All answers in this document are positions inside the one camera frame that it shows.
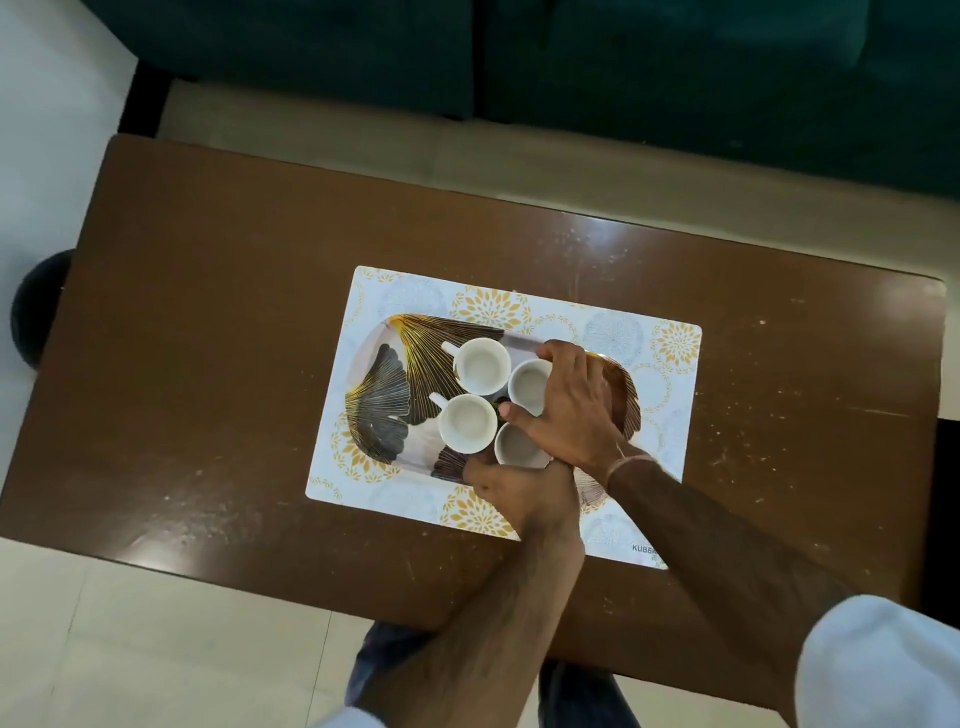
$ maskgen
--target placemat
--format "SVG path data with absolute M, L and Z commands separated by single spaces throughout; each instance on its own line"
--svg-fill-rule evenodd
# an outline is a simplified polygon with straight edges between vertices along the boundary
M 516 538 L 472 489 L 373 460 L 353 443 L 345 395 L 350 364 L 370 332 L 396 314 L 443 316 L 505 328 L 539 340 L 564 339 L 618 361 L 640 403 L 633 442 L 675 477 L 684 472 L 702 332 L 698 326 L 557 301 L 516 291 L 359 266 L 354 271 L 306 494 L 402 518 Z M 610 498 L 584 509 L 587 554 L 665 569 L 643 534 Z

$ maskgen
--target brown table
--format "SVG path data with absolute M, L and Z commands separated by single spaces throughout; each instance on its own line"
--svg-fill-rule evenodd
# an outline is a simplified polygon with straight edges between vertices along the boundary
M 0 535 L 443 624 L 515 544 L 304 495 L 359 264 L 699 324 L 688 482 L 914 602 L 942 283 L 131 136 L 97 182 Z M 588 559 L 552 651 L 770 704 L 669 572 Z

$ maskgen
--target jeans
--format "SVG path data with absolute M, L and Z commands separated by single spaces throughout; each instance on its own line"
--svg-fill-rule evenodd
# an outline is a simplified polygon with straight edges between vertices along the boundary
M 367 681 L 417 653 L 433 634 L 387 622 L 376 622 L 357 653 L 347 685 L 347 705 L 353 705 Z M 633 712 L 609 672 L 545 660 L 540 668 L 542 728 L 639 728 Z

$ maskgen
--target teal sofa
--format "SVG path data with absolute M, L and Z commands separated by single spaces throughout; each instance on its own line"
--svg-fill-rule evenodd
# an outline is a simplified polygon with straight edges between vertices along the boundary
M 85 0 L 188 78 L 960 198 L 949 0 Z

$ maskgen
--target forearm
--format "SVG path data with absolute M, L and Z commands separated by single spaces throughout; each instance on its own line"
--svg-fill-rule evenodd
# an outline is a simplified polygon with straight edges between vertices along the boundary
M 627 461 L 608 487 L 730 646 L 792 687 L 807 634 L 852 591 L 656 462 Z
M 357 707 L 389 728 L 514 728 L 584 561 L 576 531 L 536 532 L 417 655 Z

